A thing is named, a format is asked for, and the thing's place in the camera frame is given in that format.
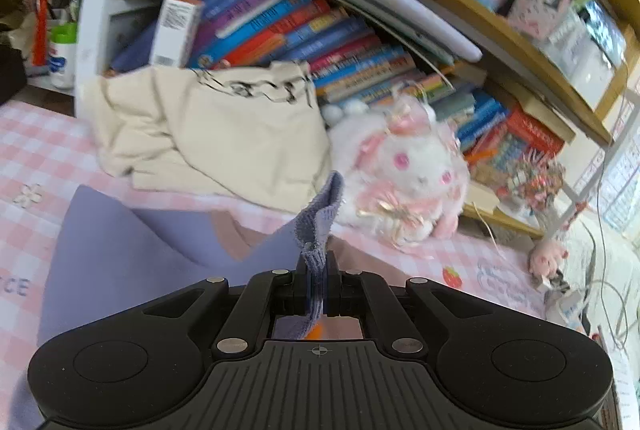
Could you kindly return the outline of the small white medicine box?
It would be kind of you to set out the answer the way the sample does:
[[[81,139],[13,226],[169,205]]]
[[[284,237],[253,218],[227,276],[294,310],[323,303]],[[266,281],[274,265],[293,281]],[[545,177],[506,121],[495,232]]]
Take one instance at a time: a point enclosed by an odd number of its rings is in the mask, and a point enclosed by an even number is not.
[[[203,8],[201,0],[163,0],[149,57],[151,65],[186,66]]]

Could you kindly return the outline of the purple and brown sweater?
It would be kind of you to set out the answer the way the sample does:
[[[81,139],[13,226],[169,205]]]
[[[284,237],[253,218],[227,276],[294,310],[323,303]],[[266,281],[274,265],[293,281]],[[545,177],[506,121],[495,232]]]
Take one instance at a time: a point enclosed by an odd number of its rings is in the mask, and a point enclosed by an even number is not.
[[[401,286],[406,273],[331,235],[338,184],[280,229],[245,228],[225,210],[130,209],[91,187],[78,187],[52,257],[37,342],[222,276],[232,286],[273,269],[292,270],[302,251],[326,244],[338,267]]]

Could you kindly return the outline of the white tablet device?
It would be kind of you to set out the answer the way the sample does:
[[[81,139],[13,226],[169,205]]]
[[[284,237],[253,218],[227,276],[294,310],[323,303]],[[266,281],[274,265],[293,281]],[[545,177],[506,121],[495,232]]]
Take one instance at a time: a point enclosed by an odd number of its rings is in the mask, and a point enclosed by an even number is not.
[[[477,62],[483,52],[471,40],[418,0],[373,0],[406,20],[417,30],[431,35],[452,53],[469,62]]]

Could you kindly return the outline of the cream cloth garment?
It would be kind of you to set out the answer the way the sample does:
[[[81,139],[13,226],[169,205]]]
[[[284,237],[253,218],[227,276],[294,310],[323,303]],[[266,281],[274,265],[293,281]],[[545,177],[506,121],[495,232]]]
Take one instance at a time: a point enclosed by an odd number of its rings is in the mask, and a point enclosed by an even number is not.
[[[331,171],[308,65],[168,66],[85,82],[102,169],[137,190],[236,196],[296,213]]]

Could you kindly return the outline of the small pink pig plush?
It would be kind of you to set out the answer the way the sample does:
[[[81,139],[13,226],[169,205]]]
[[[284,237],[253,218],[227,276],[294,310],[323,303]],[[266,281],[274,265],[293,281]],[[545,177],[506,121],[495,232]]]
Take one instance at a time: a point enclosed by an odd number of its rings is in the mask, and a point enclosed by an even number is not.
[[[560,264],[567,257],[568,251],[558,241],[553,239],[542,241],[529,253],[529,273],[537,279],[555,279],[558,276]]]

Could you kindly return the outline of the white pink bunny plush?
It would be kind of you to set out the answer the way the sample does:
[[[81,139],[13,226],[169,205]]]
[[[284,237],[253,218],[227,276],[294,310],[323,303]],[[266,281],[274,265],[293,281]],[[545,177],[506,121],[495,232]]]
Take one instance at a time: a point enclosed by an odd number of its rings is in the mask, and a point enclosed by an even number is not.
[[[344,180],[336,221],[397,248],[456,233],[470,184],[454,128],[417,98],[347,114],[328,131]]]

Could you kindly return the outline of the pink checkered table mat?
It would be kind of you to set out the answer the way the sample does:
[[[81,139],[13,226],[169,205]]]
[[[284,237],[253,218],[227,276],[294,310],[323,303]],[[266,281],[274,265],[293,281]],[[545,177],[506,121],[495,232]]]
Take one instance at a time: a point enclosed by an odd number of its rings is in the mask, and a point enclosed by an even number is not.
[[[271,233],[289,213],[228,196],[136,191],[103,172],[85,125],[20,101],[1,108],[1,425],[9,428],[18,380],[36,349],[42,293],[70,200],[88,185],[132,207],[232,213],[239,224]],[[533,317],[544,314],[529,284],[527,256],[458,233],[402,253],[349,228],[334,234],[408,276],[423,276]]]

